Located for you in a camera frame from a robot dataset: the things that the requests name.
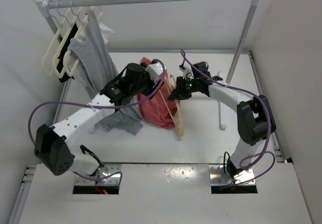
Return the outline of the red t shirt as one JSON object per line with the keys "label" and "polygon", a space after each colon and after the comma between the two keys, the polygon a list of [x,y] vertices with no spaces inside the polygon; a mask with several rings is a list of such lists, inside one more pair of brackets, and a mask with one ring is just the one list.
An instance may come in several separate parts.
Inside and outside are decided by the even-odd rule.
{"label": "red t shirt", "polygon": [[[160,90],[164,94],[164,97],[168,100],[169,94],[167,93],[164,84],[160,88]],[[174,103],[172,103],[172,101],[170,101],[169,106],[173,108],[175,105]],[[154,124],[164,129],[175,128],[174,123],[171,120],[168,111],[158,92],[154,95],[152,99],[146,100],[143,103],[139,104],[138,108],[146,122]]]}

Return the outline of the beige plastic hanger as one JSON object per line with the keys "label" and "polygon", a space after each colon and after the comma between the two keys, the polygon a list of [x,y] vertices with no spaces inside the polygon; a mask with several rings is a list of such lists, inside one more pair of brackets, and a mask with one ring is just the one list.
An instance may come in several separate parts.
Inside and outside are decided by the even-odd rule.
{"label": "beige plastic hanger", "polygon": [[[173,90],[176,87],[175,79],[172,74],[170,75],[170,78],[173,80],[174,84],[170,83],[168,77],[164,77],[164,85],[165,85],[167,93],[169,95],[173,92]],[[185,122],[184,122],[183,112],[182,112],[182,108],[181,108],[179,100],[172,101],[172,103],[174,103],[175,106],[173,108],[171,108],[169,106],[170,101],[168,101],[164,97],[164,94],[161,92],[161,90],[159,90],[158,94],[161,96],[161,99],[168,111],[168,114],[174,123],[175,131],[176,131],[178,138],[182,138],[185,133]]]}

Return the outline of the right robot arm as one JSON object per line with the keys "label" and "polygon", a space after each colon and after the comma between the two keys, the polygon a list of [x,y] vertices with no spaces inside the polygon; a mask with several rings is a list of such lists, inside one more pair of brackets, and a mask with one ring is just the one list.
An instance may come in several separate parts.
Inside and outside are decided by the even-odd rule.
{"label": "right robot arm", "polygon": [[183,75],[177,77],[169,100],[187,100],[198,92],[224,104],[237,115],[239,142],[225,161],[224,172],[233,178],[259,162],[268,153],[270,136],[276,130],[267,97],[225,84],[221,76],[211,76],[204,61],[190,66],[181,64],[179,69]]}

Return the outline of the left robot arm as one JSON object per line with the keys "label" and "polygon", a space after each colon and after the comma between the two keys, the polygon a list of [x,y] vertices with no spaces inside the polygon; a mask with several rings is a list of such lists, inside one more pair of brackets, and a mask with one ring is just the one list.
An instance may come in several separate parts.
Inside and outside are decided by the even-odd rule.
{"label": "left robot arm", "polygon": [[141,93],[152,98],[162,86],[165,67],[161,63],[129,63],[84,107],[52,126],[43,124],[37,129],[34,154],[59,176],[67,171],[95,175],[104,163],[84,145],[81,153],[70,147],[77,139],[104,118],[122,108],[132,107],[131,100]]}

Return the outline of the grey t shirt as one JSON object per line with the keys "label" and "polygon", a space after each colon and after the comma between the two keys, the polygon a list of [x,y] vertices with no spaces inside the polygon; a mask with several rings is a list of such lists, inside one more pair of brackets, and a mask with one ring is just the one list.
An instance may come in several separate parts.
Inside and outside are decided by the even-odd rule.
{"label": "grey t shirt", "polygon": [[[74,78],[85,78],[91,98],[94,98],[119,73],[103,41],[94,11],[87,8],[86,13],[89,17],[88,36],[85,40],[71,39],[68,50],[72,51],[70,56],[73,60],[76,56],[80,59]],[[137,106],[113,110],[112,113],[100,121],[106,131],[118,128],[136,135],[143,127],[143,117]]]}

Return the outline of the cream hanger with grey shirt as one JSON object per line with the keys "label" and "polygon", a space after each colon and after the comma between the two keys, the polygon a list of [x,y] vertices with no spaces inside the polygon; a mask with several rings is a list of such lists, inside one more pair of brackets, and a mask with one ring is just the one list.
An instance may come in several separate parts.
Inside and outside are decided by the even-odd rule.
{"label": "cream hanger with grey shirt", "polygon": [[[79,36],[80,34],[84,31],[84,29],[86,28],[86,26],[89,24],[89,17],[88,14],[85,13],[85,17],[84,19],[80,22],[78,30],[76,32],[76,34],[74,35],[73,39],[75,40],[79,40]],[[63,70],[64,72],[69,76],[69,77],[73,77],[76,68],[79,64],[80,59],[76,56],[75,60],[72,59],[72,57],[70,56],[71,54],[71,50],[68,50],[63,58]]]}

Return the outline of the cream hanger outer left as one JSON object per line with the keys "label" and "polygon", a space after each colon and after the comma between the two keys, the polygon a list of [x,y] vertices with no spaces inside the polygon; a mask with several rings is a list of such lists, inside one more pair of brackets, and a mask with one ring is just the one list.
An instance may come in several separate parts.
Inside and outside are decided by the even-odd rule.
{"label": "cream hanger outer left", "polygon": [[54,36],[41,61],[42,68],[48,77],[57,77],[53,72],[52,60],[68,29],[68,24],[72,22],[72,18],[70,17],[71,13],[67,15],[67,11],[64,14],[59,11],[62,3],[63,0],[43,1],[39,7],[47,24],[54,33]]}

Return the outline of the white cloth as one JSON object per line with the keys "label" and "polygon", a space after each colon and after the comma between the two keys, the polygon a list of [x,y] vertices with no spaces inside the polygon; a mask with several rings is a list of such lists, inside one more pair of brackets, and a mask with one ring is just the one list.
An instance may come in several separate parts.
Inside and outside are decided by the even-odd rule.
{"label": "white cloth", "polygon": [[105,44],[107,44],[108,38],[114,33],[114,31],[101,22],[99,22],[99,28],[103,37],[103,41]]}

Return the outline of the black cloth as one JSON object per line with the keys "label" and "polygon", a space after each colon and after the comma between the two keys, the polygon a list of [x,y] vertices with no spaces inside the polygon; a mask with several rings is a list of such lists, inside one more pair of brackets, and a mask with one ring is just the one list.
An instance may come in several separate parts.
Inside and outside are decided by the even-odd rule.
{"label": "black cloth", "polygon": [[[77,24],[74,24],[71,32],[68,35],[68,38],[67,38],[66,42],[63,45],[62,50],[60,52],[60,55],[58,57],[59,62],[58,62],[58,65],[56,67],[56,69],[58,70],[59,73],[61,73],[62,70],[63,70],[63,58],[64,58],[65,53],[67,52],[68,46],[70,44],[70,40],[75,36],[77,30],[78,30]],[[59,78],[59,81],[61,83],[65,83],[69,79],[70,79],[70,77],[66,73],[64,73],[62,78]]]}

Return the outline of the white clothes rack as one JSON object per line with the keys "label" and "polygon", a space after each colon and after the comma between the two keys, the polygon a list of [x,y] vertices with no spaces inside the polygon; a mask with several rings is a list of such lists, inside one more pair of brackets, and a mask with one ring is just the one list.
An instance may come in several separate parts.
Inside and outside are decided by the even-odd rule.
{"label": "white clothes rack", "polygon": [[[130,5],[130,4],[146,4],[146,3],[162,3],[162,2],[180,2],[180,1],[193,1],[193,0],[62,0],[62,1],[51,1],[51,0],[32,0],[33,3],[38,8],[41,15],[46,19],[47,24],[53,31],[53,33],[58,32],[58,27],[54,23],[55,16],[50,14],[51,9],[61,9],[67,8],[68,12],[72,12],[73,8],[80,7],[91,7],[91,6],[113,6],[113,5]],[[227,77],[226,83],[230,84],[239,56],[244,46],[249,28],[251,26],[252,20],[254,18],[257,6],[260,0],[251,0],[248,14],[244,23],[244,27],[237,44],[237,48],[231,62]]]}

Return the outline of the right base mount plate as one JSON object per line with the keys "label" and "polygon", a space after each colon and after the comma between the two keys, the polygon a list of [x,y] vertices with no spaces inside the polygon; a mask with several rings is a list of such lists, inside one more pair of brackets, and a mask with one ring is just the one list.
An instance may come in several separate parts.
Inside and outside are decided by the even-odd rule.
{"label": "right base mount plate", "polygon": [[226,175],[223,170],[223,165],[208,165],[210,184],[211,186],[224,186],[229,184],[236,184],[242,186],[255,186],[256,181],[254,179],[253,169],[244,170],[239,174],[235,175],[232,179],[230,176]]}

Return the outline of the base mount plate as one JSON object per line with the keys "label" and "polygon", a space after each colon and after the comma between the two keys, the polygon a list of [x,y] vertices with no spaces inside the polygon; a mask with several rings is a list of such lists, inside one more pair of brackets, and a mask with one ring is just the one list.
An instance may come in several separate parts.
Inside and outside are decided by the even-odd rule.
{"label": "base mount plate", "polygon": [[105,164],[93,176],[76,173],[75,185],[94,186],[97,183],[99,186],[119,186],[123,177],[121,170],[121,164]]}
{"label": "base mount plate", "polygon": [[232,179],[230,176],[226,175],[223,170],[223,165],[208,165],[210,184],[211,186],[224,186],[229,184],[236,184],[242,186],[255,186],[256,181],[254,179],[253,169],[244,170],[239,174],[235,175]]}

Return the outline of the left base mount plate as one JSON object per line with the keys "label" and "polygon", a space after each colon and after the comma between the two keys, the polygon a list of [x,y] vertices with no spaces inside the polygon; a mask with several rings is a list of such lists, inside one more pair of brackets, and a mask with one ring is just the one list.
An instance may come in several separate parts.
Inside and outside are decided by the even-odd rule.
{"label": "left base mount plate", "polygon": [[94,186],[97,183],[99,186],[119,186],[123,177],[121,170],[121,164],[105,164],[93,176],[76,173],[75,185]]}

